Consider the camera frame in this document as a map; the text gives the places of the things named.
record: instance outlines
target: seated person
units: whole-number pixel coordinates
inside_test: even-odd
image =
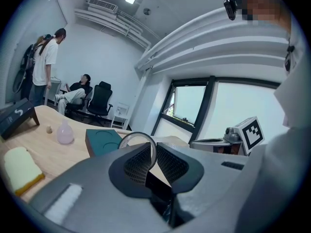
[[[68,90],[65,94],[56,94],[55,99],[58,102],[58,112],[65,114],[65,108],[68,103],[81,104],[83,98],[86,97],[90,85],[91,77],[88,74],[82,76],[80,82],[74,83],[70,88],[66,84]]]

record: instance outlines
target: wooden tabletop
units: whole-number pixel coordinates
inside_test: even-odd
[[[89,158],[85,144],[86,129],[112,129],[74,121],[44,105],[36,107],[35,111],[40,122],[39,126],[37,126],[32,119],[28,119],[17,128],[8,140],[0,145],[0,160],[2,167],[3,156],[8,150],[16,147],[25,147],[30,152],[35,163],[45,174],[44,180],[41,180],[22,195],[21,198],[26,202],[52,179],[65,172],[79,161]],[[56,130],[61,125],[63,119],[69,121],[69,125],[72,127],[74,134],[74,141],[68,145],[61,145],[56,139]],[[51,134],[46,133],[46,128],[49,125],[53,130],[53,133]],[[122,138],[131,133],[131,131],[127,130],[113,129]],[[176,136],[153,137],[153,139],[155,142],[169,142],[180,146],[189,146],[186,142]],[[129,142],[129,145],[144,142],[146,142],[144,138],[136,137]],[[157,164],[150,171],[169,185]]]

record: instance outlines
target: purple vase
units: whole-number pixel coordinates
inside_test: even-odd
[[[73,141],[73,131],[72,128],[68,125],[67,120],[63,120],[62,125],[58,127],[57,132],[57,141],[61,144],[69,144]]]

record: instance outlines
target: office chair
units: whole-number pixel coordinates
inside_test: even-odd
[[[86,97],[82,100],[81,104],[74,104],[74,103],[68,103],[66,106],[66,110],[67,110],[67,117],[72,118],[72,112],[77,113],[78,110],[82,110],[84,108],[85,105],[85,101],[86,102],[86,107],[88,107],[88,103],[91,100],[90,98],[88,98],[87,96],[91,93],[91,91],[93,90],[93,87],[89,86],[88,89],[86,90]],[[65,94],[67,91],[65,90],[60,90],[61,92],[63,92],[63,94]]]
[[[94,95],[87,107],[87,110],[95,115],[93,120],[91,120],[88,124],[96,121],[100,125],[104,127],[104,125],[99,121],[101,116],[108,115],[110,108],[113,107],[112,104],[109,104],[109,108],[107,110],[107,103],[112,94],[111,85],[101,81],[99,85],[97,84],[94,87]]]

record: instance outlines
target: shoe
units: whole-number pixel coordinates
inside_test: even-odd
[[[59,94],[55,94],[55,100],[56,100],[56,102],[58,102],[60,100],[60,95]]]

